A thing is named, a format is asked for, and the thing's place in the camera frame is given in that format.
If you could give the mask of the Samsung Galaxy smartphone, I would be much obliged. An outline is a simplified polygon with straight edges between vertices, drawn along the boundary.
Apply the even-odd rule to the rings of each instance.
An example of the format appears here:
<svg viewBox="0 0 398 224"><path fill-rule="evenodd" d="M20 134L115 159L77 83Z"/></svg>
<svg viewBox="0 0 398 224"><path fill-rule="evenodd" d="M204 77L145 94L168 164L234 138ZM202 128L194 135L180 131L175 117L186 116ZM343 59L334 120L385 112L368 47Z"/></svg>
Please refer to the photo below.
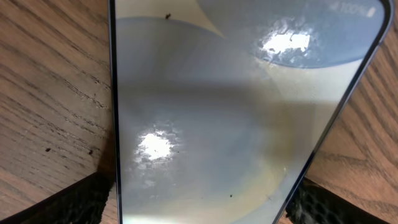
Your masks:
<svg viewBox="0 0 398 224"><path fill-rule="evenodd" d="M393 6L110 1L119 222L276 223Z"/></svg>

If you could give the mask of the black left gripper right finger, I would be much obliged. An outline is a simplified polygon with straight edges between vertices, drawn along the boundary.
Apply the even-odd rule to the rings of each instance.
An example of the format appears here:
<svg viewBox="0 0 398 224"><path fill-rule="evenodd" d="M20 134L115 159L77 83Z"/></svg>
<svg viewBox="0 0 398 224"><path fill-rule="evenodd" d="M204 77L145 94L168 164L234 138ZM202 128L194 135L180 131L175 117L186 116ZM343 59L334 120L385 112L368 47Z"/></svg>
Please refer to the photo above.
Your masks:
<svg viewBox="0 0 398 224"><path fill-rule="evenodd" d="M303 179L286 206L294 224L387 224L308 179Z"/></svg>

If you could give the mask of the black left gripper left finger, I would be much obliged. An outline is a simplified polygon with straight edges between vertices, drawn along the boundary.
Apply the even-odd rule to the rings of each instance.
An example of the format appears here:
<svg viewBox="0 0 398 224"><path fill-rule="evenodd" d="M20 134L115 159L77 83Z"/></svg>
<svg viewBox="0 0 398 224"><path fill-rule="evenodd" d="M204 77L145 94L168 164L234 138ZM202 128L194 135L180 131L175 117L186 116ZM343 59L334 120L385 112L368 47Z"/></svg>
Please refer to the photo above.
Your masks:
<svg viewBox="0 0 398 224"><path fill-rule="evenodd" d="M99 224L112 186L95 172L1 224Z"/></svg>

